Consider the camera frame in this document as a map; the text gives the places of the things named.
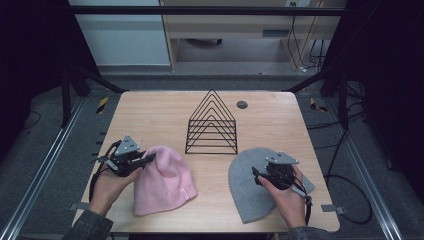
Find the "wooden tabletop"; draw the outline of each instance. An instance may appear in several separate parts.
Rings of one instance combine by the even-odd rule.
[[[314,205],[309,226],[337,231],[339,221],[336,214],[321,210],[321,204],[331,204],[332,201],[295,95],[288,92],[217,93],[236,119],[238,151],[264,147],[283,151],[297,159],[299,169],[315,185],[310,193]],[[187,160],[198,196],[176,210],[136,217],[133,214],[134,189],[131,184],[107,215],[114,221],[112,232],[287,231],[276,209],[260,221],[242,223],[228,183],[228,169],[236,155],[184,154],[188,120],[206,94],[207,91],[122,94],[100,155],[127,134],[140,144],[141,150],[167,145]],[[247,102],[248,107],[238,108],[239,101]],[[82,202],[88,202],[88,186]]]

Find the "pink knit hat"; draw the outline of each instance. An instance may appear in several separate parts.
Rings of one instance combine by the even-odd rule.
[[[144,156],[153,153],[156,153],[155,160],[146,165],[134,182],[134,214],[137,216],[173,210],[197,196],[190,169],[177,151],[154,146]]]

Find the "human hand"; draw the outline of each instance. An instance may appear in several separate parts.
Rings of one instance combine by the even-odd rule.
[[[297,168],[296,165],[292,165],[297,183],[302,186],[303,174]],[[262,186],[268,190],[277,204],[278,211],[281,216],[286,221],[287,227],[289,229],[295,227],[304,227],[306,226],[305,222],[305,199],[297,194],[293,189],[288,188],[286,190],[279,190],[276,188],[270,181],[259,176],[259,181]]]
[[[138,168],[127,177],[118,177],[113,174],[106,165],[94,186],[93,198],[91,199],[88,210],[105,217],[112,207],[112,204],[118,199],[122,191],[130,183],[134,182],[143,168]]]

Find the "sleeve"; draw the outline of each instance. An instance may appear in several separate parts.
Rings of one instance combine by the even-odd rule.
[[[106,239],[112,228],[113,222],[105,217],[85,210],[74,226],[63,236],[62,239]]]
[[[288,240],[331,240],[329,232],[313,227],[292,228],[288,232]]]

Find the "wire rack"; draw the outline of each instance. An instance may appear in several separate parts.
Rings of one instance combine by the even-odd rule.
[[[236,120],[213,89],[188,120],[185,153],[238,153]]]

